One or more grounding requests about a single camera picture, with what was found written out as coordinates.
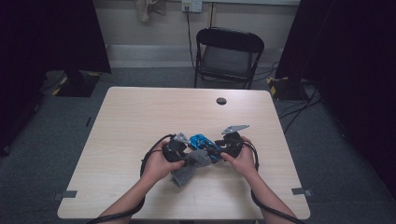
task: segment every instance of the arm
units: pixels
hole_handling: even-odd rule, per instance
[[[99,217],[134,209],[159,180],[184,164],[184,161],[168,162],[162,152],[164,144],[166,144],[166,142],[162,141],[154,148],[140,179],[124,195],[111,204]],[[106,223],[129,223],[130,220],[131,217],[123,217]]]
[[[233,168],[239,172],[248,182],[256,198],[264,205],[274,208],[280,212],[286,213],[292,217],[296,217],[293,212],[285,205],[274,192],[267,186],[267,184],[262,180],[259,173],[254,167],[253,153],[250,148],[243,146],[242,150],[237,158],[234,158],[226,153],[221,153],[221,157],[228,161]],[[266,223],[293,223],[283,217],[279,217],[263,209],[262,216],[264,217]]]

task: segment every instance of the cloth hanging on wall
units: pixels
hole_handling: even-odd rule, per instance
[[[137,16],[141,21],[149,20],[149,13],[165,15],[165,0],[135,0]]]

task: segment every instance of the wooden table top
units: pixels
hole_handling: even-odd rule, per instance
[[[223,97],[226,105],[218,105]],[[248,124],[240,131],[259,155],[259,173],[268,186],[300,219],[310,211],[279,119],[267,91],[113,87],[93,124],[58,216],[98,217],[139,178],[141,160],[169,133],[190,137],[201,133],[215,141],[230,125]],[[133,218],[138,219],[262,219],[250,197],[250,187],[226,161],[195,170],[182,188],[172,176],[159,181]]]

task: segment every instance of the gray floor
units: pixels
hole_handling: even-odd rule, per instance
[[[48,73],[44,86],[61,75]],[[189,67],[113,68],[112,75],[100,78],[91,98],[51,96],[56,86],[44,91],[39,111],[10,145],[11,154],[0,159],[0,223],[84,223],[59,219],[60,201],[53,200],[53,195],[67,188],[108,88],[191,88],[192,83]],[[239,87],[199,82],[199,88]],[[265,80],[259,80],[252,89],[268,87]],[[307,92],[312,93],[313,86],[307,86]],[[319,99],[316,94],[313,102]],[[279,114],[301,107],[296,102],[274,104]],[[281,120],[283,128],[292,117]],[[302,185],[314,194],[307,197],[311,217],[305,222],[396,223],[395,202],[343,135],[340,123],[322,102],[304,110],[285,134]]]

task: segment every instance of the gray cloth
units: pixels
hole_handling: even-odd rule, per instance
[[[196,168],[204,167],[212,163],[206,150],[195,150],[187,154],[185,159],[187,165],[172,172],[174,182],[179,187],[184,186],[192,178]]]

